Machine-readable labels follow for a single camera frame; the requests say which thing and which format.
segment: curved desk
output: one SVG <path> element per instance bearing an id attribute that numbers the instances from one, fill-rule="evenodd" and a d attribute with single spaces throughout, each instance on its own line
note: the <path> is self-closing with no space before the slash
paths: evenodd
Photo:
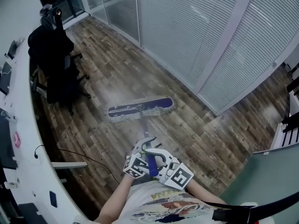
<path id="1" fill-rule="evenodd" d="M 0 97 L 0 107 L 18 119 L 9 124 L 12 140 L 15 131 L 21 140 L 19 148 L 13 144 L 18 168 L 5 168 L 4 173 L 8 182 L 17 183 L 18 187 L 11 189 L 17 204 L 34 203 L 48 224 L 71 224 L 84 214 L 64 189 L 43 146 L 36 151 L 38 159 L 34 157 L 43 142 L 31 99 L 28 49 L 25 39 L 12 63 L 10 92 Z M 56 194 L 57 208 L 50 203 L 50 191 Z"/>

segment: sticker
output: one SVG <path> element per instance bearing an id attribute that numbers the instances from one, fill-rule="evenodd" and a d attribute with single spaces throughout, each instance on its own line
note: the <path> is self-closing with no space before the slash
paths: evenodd
<path id="1" fill-rule="evenodd" d="M 129 167 L 129 164 L 130 164 L 130 160 L 131 160 L 131 157 L 132 156 L 129 156 L 125 162 L 125 166 L 123 167 L 123 169 L 126 169 L 127 167 Z"/>
<path id="2" fill-rule="evenodd" d="M 134 172 L 133 170 L 131 170 L 131 169 L 129 169 L 128 171 L 126 171 L 125 173 L 127 173 L 127 174 L 129 174 L 129 175 L 131 175 L 132 177 L 134 177 L 134 178 L 138 178 L 138 177 L 140 177 L 141 175 L 139 174 L 139 173 L 136 173 L 136 172 Z"/>
<path id="3" fill-rule="evenodd" d="M 192 176 L 184 171 L 182 168 L 178 168 L 176 173 L 171 177 L 171 180 L 178 186 L 183 187 Z"/>
<path id="4" fill-rule="evenodd" d="M 131 169 L 133 169 L 137 173 L 143 174 L 143 172 L 139 169 L 139 167 L 149 169 L 148 164 L 145 161 L 143 161 L 139 158 L 136 158 L 134 160 L 134 163 L 133 163 Z"/>

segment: white blind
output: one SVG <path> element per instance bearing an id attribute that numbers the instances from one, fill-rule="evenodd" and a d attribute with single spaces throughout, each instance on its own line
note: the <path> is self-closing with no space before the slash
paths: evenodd
<path id="1" fill-rule="evenodd" d="M 103 0 L 109 23 L 139 40 L 136 0 Z"/>
<path id="2" fill-rule="evenodd" d="M 272 65 L 298 28 L 299 0 L 250 0 L 199 96 L 219 111 Z"/>
<path id="3" fill-rule="evenodd" d="M 142 45 L 191 89 L 236 0 L 139 0 Z"/>

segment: mop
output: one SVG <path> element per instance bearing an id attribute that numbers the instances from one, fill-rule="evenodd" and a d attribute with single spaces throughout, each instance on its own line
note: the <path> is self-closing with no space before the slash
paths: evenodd
<path id="1" fill-rule="evenodd" d="M 131 100 L 121 105 L 111 106 L 106 109 L 106 119 L 109 123 L 119 123 L 140 119 L 138 107 L 142 107 L 142 115 L 158 116 L 172 112 L 177 108 L 175 100 L 171 97 L 158 96 Z"/>
<path id="2" fill-rule="evenodd" d="M 140 119 L 144 137 L 149 137 L 144 117 L 168 114 L 176 108 L 176 102 L 171 97 L 159 96 L 154 98 L 142 98 L 107 108 L 106 118 L 110 123 Z M 155 157 L 146 154 L 146 159 L 149 164 L 149 175 L 152 177 L 157 176 L 159 171 Z"/>

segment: office chair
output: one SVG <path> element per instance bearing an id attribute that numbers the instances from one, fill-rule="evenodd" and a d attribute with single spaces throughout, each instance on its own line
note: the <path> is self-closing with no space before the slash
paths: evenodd
<path id="1" fill-rule="evenodd" d="M 74 43 L 67 37 L 61 21 L 61 10 L 53 10 L 56 21 L 56 29 L 49 30 L 44 25 L 35 29 L 28 38 L 29 55 L 47 77 L 47 87 L 37 84 L 37 87 L 47 91 L 47 102 L 65 104 L 73 115 L 72 103 L 76 94 L 91 99 L 88 93 L 78 89 L 79 83 L 89 76 L 84 75 L 77 79 L 79 71 L 74 59 L 82 58 L 82 54 L 70 56 L 74 49 Z"/>

